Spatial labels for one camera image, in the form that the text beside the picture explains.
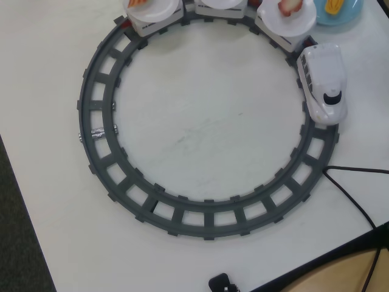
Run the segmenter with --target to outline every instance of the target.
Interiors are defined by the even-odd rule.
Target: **circular track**
[[[209,16],[197,15],[194,12],[185,11],[184,18],[172,25],[181,24],[182,26],[190,24],[196,19],[203,19],[206,22],[212,22],[215,18]],[[255,25],[254,19],[245,16],[243,19],[226,19],[228,24],[236,25],[243,24],[249,30],[256,34],[265,35]],[[119,17],[115,20],[117,26],[114,30],[100,43],[95,55],[93,56],[89,67],[84,73],[84,82],[81,89],[80,100],[77,103],[80,117],[80,141],[83,143],[85,152],[91,163],[89,168],[93,174],[96,174],[105,188],[109,192],[109,197],[113,201],[119,202],[130,212],[136,219],[141,222],[148,222],[158,228],[166,230],[170,235],[177,236],[179,234],[195,237],[203,237],[206,240],[213,240],[215,237],[223,237],[228,235],[247,235],[250,231],[265,226],[269,223],[277,223],[300,202],[306,201],[310,196],[310,191],[316,185],[322,175],[322,168],[327,165],[334,150],[335,144],[339,140],[338,126],[327,127],[320,129],[315,127],[315,123],[309,117],[308,109],[305,102],[303,103],[303,111],[305,112],[305,123],[301,126],[301,140],[297,148],[294,148],[291,153],[291,160],[287,166],[280,169],[275,178],[253,190],[252,193],[244,196],[234,196],[225,201],[192,201],[184,196],[174,196],[165,191],[158,184],[151,184],[144,177],[142,172],[135,169],[127,160],[124,149],[119,145],[116,138],[118,134],[117,128],[113,123],[112,115],[115,110],[114,91],[120,86],[120,73],[125,66],[129,66],[132,59],[131,56],[136,50],[141,50],[148,44],[147,36],[139,37],[135,31],[129,26],[129,22],[124,17]],[[164,33],[167,27],[157,33]],[[125,35],[131,42],[120,52],[114,46],[118,40]],[[269,38],[269,42],[274,47],[277,44]],[[309,37],[305,42],[305,46],[316,44]],[[284,52],[286,61],[289,66],[293,66],[297,70],[296,59],[300,52],[293,54]],[[99,72],[106,56],[111,56],[115,59],[115,64],[112,67],[111,73],[103,74]],[[92,89],[94,83],[104,83],[105,91],[103,100],[92,100]],[[102,111],[103,129],[91,128],[91,111]],[[312,138],[324,141],[323,150],[319,158],[313,158],[307,154]],[[95,146],[96,139],[106,139],[111,150],[111,153],[104,158],[99,158]],[[107,168],[111,165],[118,164],[126,175],[126,178],[116,184],[108,175]],[[312,168],[309,177],[301,185],[292,178],[292,175],[298,169],[300,164],[306,164]],[[139,205],[126,195],[126,191],[137,186],[147,195],[146,201]],[[279,188],[286,186],[292,195],[278,206],[270,197]],[[173,217],[171,220],[162,218],[153,213],[158,202],[170,205],[174,208]],[[257,202],[263,203],[267,212],[259,217],[247,220],[244,208]],[[236,223],[215,226],[215,214],[218,212],[234,211]],[[199,212],[204,214],[204,225],[193,226],[183,224],[182,219],[185,211]]]

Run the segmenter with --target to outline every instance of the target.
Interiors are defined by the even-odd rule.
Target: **table surface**
[[[76,102],[84,69],[121,14],[117,0],[0,0],[0,133],[58,291],[208,291],[223,272],[250,291],[370,229],[325,179],[282,222],[214,242],[171,237],[113,203],[88,169]],[[348,71],[349,115],[331,164],[387,169],[388,18],[366,0],[360,18],[312,36],[339,44]],[[122,74],[120,142],[150,181],[173,193],[244,194],[298,142],[295,78],[281,51],[247,28],[177,27],[153,38]],[[389,220],[386,177],[333,174],[377,225]],[[186,220],[199,223],[196,214]]]

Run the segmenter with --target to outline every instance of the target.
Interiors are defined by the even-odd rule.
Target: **gray plastic track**
[[[183,19],[170,25],[181,24],[182,26],[190,24],[191,21],[203,19],[206,22],[212,22],[215,18],[209,16],[197,15],[194,12],[186,12]],[[257,35],[264,34],[255,25],[254,19],[245,16],[243,19],[225,19],[229,24],[243,24],[249,28],[252,33]],[[115,20],[117,26],[111,33],[100,43],[96,53],[94,54],[89,67],[84,73],[84,82],[81,89],[80,100],[78,101],[77,109],[79,110],[80,118],[80,140],[82,141],[85,152],[91,163],[89,168],[93,174],[96,174],[105,188],[109,192],[109,197],[113,201],[119,202],[130,212],[136,219],[141,222],[148,222],[158,228],[166,230],[170,235],[189,235],[195,237],[203,237],[206,240],[213,240],[216,237],[228,235],[247,235],[250,231],[265,226],[270,223],[277,223],[283,219],[283,216],[292,210],[300,202],[306,201],[310,196],[310,191],[316,185],[317,181],[322,176],[322,169],[327,165],[334,150],[335,144],[339,140],[338,126],[327,127],[327,129],[319,129],[315,127],[315,123],[309,117],[308,109],[305,102],[303,103],[303,111],[305,114],[305,123],[301,126],[301,140],[297,148],[294,148],[291,153],[291,160],[287,166],[280,169],[275,178],[253,190],[252,193],[244,196],[233,196],[229,200],[217,201],[192,201],[184,196],[174,196],[165,191],[158,184],[151,184],[144,177],[140,170],[135,169],[127,160],[127,155],[124,149],[119,145],[117,140],[117,131],[114,128],[112,119],[112,111],[115,108],[114,92],[120,86],[120,73],[124,67],[129,66],[131,56],[136,50],[143,49],[148,44],[147,36],[139,37],[132,27],[125,27],[127,19],[119,17]],[[165,33],[168,28],[164,28],[157,33]],[[114,48],[118,40],[126,35],[131,42],[123,50],[118,51]],[[277,47],[271,39],[269,41],[273,46]],[[312,38],[307,42],[309,45],[315,44]],[[286,54],[286,61],[289,66],[297,69],[296,59],[299,52],[295,54]],[[114,58],[115,64],[112,67],[109,75],[99,72],[105,58],[111,56]],[[102,102],[92,100],[92,90],[94,83],[104,83],[105,91]],[[104,158],[99,158],[95,146],[94,138],[92,137],[91,128],[91,111],[102,111],[104,136],[108,142],[111,154]],[[323,150],[318,159],[307,154],[312,138],[317,138],[324,141]],[[118,164],[126,175],[126,178],[118,185],[112,180],[107,172],[107,168]],[[292,175],[298,169],[300,164],[306,164],[312,168],[312,172],[303,184],[299,184],[292,178]],[[133,186],[143,190],[148,198],[143,205],[137,204],[126,195],[126,191]],[[292,195],[280,205],[276,205],[270,197],[280,187],[286,186],[291,190]],[[257,202],[262,202],[267,212],[259,217],[248,220],[244,213],[244,208]],[[162,218],[154,214],[154,209],[158,202],[163,202],[174,207],[174,214],[171,220]],[[218,212],[234,211],[236,224],[225,226],[215,226],[215,214]],[[182,219],[185,211],[200,212],[204,214],[204,225],[193,226],[183,224]]]

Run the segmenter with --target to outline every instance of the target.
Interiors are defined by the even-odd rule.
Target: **black cable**
[[[337,186],[338,189],[340,189],[347,196],[347,198],[358,208],[358,210],[360,210],[360,212],[366,218],[366,220],[369,222],[371,227],[373,229],[376,229],[376,225],[373,223],[373,221],[371,220],[370,216],[365,212],[365,210],[356,202],[356,200],[354,200],[354,198],[352,198],[352,196],[340,184],[338,184],[332,177],[330,177],[330,175],[327,173],[327,171],[330,170],[330,169],[348,170],[348,171],[351,171],[351,172],[384,173],[386,175],[389,175],[389,170],[384,170],[384,169],[362,169],[362,168],[358,168],[358,167],[342,167],[342,166],[326,166],[323,169],[323,174],[335,186]],[[375,267],[377,265],[380,252],[381,252],[381,248],[378,248],[377,251],[376,251],[376,255],[374,256],[373,263],[371,264],[371,268],[370,268],[369,274],[367,275],[365,284],[363,285],[362,292],[366,292],[366,289],[367,289],[367,287],[369,285],[371,276],[373,275],[374,269],[375,269]]]

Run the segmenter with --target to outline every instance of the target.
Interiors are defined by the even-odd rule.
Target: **wooden floor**
[[[354,254],[305,275],[283,292],[360,292],[375,251]],[[389,291],[389,252],[382,249],[367,292]]]

